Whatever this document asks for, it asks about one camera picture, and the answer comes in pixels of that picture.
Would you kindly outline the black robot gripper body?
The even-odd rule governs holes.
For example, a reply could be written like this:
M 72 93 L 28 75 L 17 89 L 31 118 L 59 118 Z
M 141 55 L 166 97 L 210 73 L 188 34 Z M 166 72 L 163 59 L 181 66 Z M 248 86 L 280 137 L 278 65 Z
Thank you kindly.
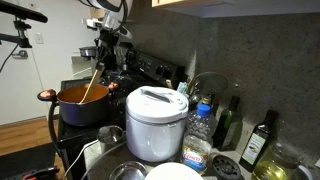
M 116 64 L 116 55 L 114 47 L 118 42 L 119 36 L 107 30 L 101 30 L 98 45 L 97 67 L 114 67 Z

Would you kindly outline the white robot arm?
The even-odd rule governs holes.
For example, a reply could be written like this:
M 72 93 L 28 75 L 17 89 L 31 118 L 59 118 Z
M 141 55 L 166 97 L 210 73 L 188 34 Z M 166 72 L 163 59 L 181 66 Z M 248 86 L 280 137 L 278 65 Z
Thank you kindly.
M 79 0 L 82 4 L 103 10 L 102 19 L 86 19 L 88 27 L 99 30 L 96 68 L 113 66 L 116 61 L 114 47 L 120 36 L 132 38 L 131 32 L 124 26 L 131 11 L 133 0 Z

